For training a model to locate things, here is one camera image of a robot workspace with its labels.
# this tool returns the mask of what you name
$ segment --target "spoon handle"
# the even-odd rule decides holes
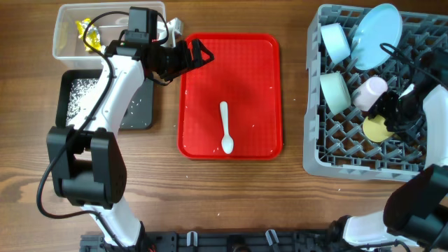
[[[221,119],[223,119],[224,135],[229,135],[229,109],[227,102],[222,101],[219,104],[221,110]]]

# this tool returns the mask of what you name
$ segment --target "white bin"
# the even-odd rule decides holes
[[[101,57],[86,52],[84,42],[79,39],[75,21],[93,19],[109,11],[129,12],[131,6],[150,8],[165,16],[165,5],[161,1],[135,1],[122,3],[78,3],[64,4],[57,14],[53,36],[53,57],[62,61],[70,69],[102,69]],[[118,39],[120,32],[127,29],[126,15],[107,15],[95,22],[101,35],[101,44],[107,46]]]

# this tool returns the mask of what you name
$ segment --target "dish rack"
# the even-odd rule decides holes
[[[321,26],[340,23],[349,43],[356,28],[371,8],[324,4],[319,7],[307,32],[309,91],[304,117],[303,167],[312,175],[358,180],[408,181],[424,168],[426,124],[410,132],[411,143],[387,139],[370,141],[363,133],[367,113],[351,105],[333,115],[320,87],[320,75],[339,71],[352,93],[371,76],[382,77],[390,90],[403,91],[409,83],[410,69],[393,59],[367,71],[354,68],[350,57],[339,64],[331,62],[321,39]],[[412,59],[431,48],[448,48],[448,16],[400,12],[403,29],[399,49]]]

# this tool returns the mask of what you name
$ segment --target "wooden tabletop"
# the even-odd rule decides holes
[[[43,217],[36,189],[48,165],[61,75],[52,56],[62,4],[84,0],[3,0],[0,4],[0,251],[78,251],[80,235],[98,233],[89,216]],[[374,7],[382,1],[332,1]],[[446,14],[444,1],[390,1],[401,11]],[[340,216],[381,210],[400,183],[308,175],[302,168],[307,106],[307,28],[325,1],[166,1],[167,19],[193,32],[259,32],[281,48],[283,135],[269,162],[193,161],[176,147],[179,80],[155,88],[154,126],[118,137],[127,165],[125,196],[147,231],[325,228]],[[77,211],[46,184],[53,213]]]

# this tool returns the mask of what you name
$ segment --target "light blue plate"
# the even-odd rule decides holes
[[[355,67],[359,70],[368,70],[386,62],[390,57],[379,44],[390,43],[397,46],[400,42],[403,20],[397,8],[389,3],[384,3],[373,8],[361,21],[357,28],[353,41],[358,42],[351,58],[358,58]]]

